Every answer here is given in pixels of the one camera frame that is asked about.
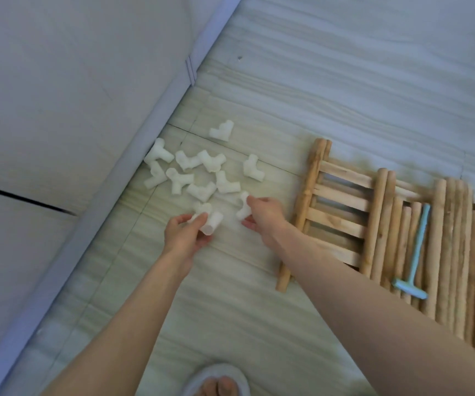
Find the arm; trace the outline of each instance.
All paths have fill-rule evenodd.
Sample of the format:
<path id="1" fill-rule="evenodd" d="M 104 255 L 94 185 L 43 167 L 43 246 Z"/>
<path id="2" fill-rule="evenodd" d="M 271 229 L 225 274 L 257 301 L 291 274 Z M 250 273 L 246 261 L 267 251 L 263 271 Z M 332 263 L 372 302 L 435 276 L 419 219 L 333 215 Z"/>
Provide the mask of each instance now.
<path id="1" fill-rule="evenodd" d="M 247 199 L 243 225 L 289 267 L 382 396 L 475 394 L 475 350 L 320 248 L 283 218 L 275 199 Z"/>
<path id="2" fill-rule="evenodd" d="M 175 293 L 192 267 L 192 257 L 211 240 L 198 232 L 207 216 L 201 214 L 182 227 L 191 214 L 169 221 L 162 255 L 109 324 L 52 381 L 44 396 L 135 394 Z"/>

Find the foot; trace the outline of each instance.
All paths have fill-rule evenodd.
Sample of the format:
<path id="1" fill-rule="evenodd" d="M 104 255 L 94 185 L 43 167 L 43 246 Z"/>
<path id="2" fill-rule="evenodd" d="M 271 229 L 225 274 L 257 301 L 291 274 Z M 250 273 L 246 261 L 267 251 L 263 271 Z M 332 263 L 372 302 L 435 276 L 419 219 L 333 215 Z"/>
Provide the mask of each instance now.
<path id="1" fill-rule="evenodd" d="M 208 378 L 195 396 L 238 396 L 237 386 L 235 381 L 227 376 L 222 376 L 219 379 Z"/>

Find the light blue tool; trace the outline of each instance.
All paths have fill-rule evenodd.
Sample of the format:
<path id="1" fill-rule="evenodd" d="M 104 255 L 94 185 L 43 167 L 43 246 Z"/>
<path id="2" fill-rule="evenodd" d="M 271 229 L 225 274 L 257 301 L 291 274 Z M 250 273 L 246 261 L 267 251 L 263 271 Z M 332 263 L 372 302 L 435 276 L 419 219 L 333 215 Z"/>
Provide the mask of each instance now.
<path id="1" fill-rule="evenodd" d="M 425 203 L 423 205 L 423 214 L 421 215 L 421 222 L 419 223 L 419 229 L 416 234 L 416 245 L 413 249 L 412 262 L 410 264 L 410 274 L 408 275 L 408 281 L 402 281 L 399 278 L 395 278 L 392 281 L 392 285 L 399 290 L 402 290 L 413 297 L 418 299 L 426 299 L 427 293 L 419 288 L 416 288 L 413 284 L 413 279 L 416 277 L 417 266 L 419 265 L 419 252 L 421 251 L 421 245 L 423 244 L 423 237 L 425 236 L 425 230 L 427 228 L 428 213 L 430 211 L 430 204 Z"/>

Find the white plastic connector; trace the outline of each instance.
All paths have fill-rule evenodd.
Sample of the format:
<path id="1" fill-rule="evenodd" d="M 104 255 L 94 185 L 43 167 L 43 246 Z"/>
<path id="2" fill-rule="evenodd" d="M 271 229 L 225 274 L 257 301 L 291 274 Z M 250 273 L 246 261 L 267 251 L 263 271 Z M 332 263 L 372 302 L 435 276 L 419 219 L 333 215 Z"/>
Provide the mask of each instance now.
<path id="1" fill-rule="evenodd" d="M 248 159 L 243 162 L 243 175 L 263 182 L 265 179 L 265 172 L 256 168 L 257 162 L 258 156 L 256 154 L 250 154 Z"/>
<path id="2" fill-rule="evenodd" d="M 214 233 L 214 231 L 217 229 L 219 224 L 223 221 L 224 215 L 221 214 L 219 211 L 214 211 L 208 216 L 208 219 L 206 220 L 206 224 L 201 226 L 201 229 L 199 229 L 201 232 L 203 232 L 205 235 L 210 236 L 211 234 Z"/>
<path id="3" fill-rule="evenodd" d="M 164 170 L 156 161 L 151 161 L 149 163 L 149 171 L 151 172 L 152 177 L 144 181 L 144 186 L 146 186 L 148 189 L 152 189 L 155 186 L 160 185 L 162 182 L 168 180 Z"/>
<path id="4" fill-rule="evenodd" d="M 208 199 L 215 193 L 217 186 L 215 183 L 210 182 L 207 186 L 197 186 L 191 184 L 186 188 L 186 192 L 190 193 L 196 199 L 201 200 L 203 203 L 206 203 Z"/>
<path id="5" fill-rule="evenodd" d="M 181 175 L 175 168 L 168 168 L 166 176 L 171 179 L 171 194 L 180 195 L 184 185 L 194 183 L 194 174 Z"/>
<path id="6" fill-rule="evenodd" d="M 208 172 L 217 172 L 221 170 L 221 166 L 226 161 L 225 154 L 219 154 L 215 157 L 210 157 L 210 154 L 206 150 L 199 152 L 197 157 L 201 160 Z"/>
<path id="7" fill-rule="evenodd" d="M 230 119 L 227 119 L 226 122 L 223 122 L 219 125 L 219 129 L 210 128 L 208 135 L 214 139 L 228 141 L 230 140 L 230 133 L 232 133 L 233 127 L 234 122 L 232 122 Z"/>
<path id="8" fill-rule="evenodd" d="M 201 165 L 201 159 L 198 156 L 193 156 L 192 158 L 186 157 L 186 154 L 184 154 L 182 150 L 175 153 L 175 161 L 184 172 Z"/>
<path id="9" fill-rule="evenodd" d="M 194 211 L 195 211 L 195 214 L 192 215 L 192 218 L 188 220 L 188 223 L 192 222 L 195 218 L 200 216 L 202 213 L 207 213 L 208 215 L 210 215 L 210 213 L 212 212 L 212 205 L 210 203 L 201 204 L 200 202 L 195 202 Z"/>
<path id="10" fill-rule="evenodd" d="M 229 182 L 226 179 L 226 173 L 224 171 L 217 171 L 215 173 L 215 184 L 217 185 L 217 190 L 219 193 L 235 193 L 241 192 L 241 184 L 239 182 Z"/>
<path id="11" fill-rule="evenodd" d="M 167 163 L 170 163 L 175 158 L 172 153 L 164 148 L 164 139 L 158 137 L 155 139 L 155 143 L 149 153 L 144 157 L 144 162 L 149 165 L 150 162 L 155 161 L 157 158 L 161 158 Z"/>
<path id="12" fill-rule="evenodd" d="M 236 217 L 238 217 L 237 219 L 239 219 L 240 221 L 244 220 L 250 214 L 252 214 L 252 210 L 250 209 L 249 205 L 247 204 L 247 197 L 248 196 L 249 196 L 248 192 L 242 192 L 239 195 L 239 198 L 243 202 L 243 207 L 241 208 L 240 211 L 236 212 Z"/>

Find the slipper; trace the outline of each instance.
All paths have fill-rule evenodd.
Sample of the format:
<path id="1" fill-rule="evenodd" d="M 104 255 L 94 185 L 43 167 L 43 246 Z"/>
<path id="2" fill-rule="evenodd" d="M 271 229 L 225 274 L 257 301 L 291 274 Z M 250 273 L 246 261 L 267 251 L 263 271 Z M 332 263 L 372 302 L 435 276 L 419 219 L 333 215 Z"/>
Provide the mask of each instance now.
<path id="1" fill-rule="evenodd" d="M 239 368 L 226 363 L 214 364 L 196 373 L 182 388 L 181 396 L 194 396 L 208 378 L 219 379 L 222 376 L 234 379 L 238 386 L 239 396 L 250 396 L 249 382 L 245 375 Z"/>

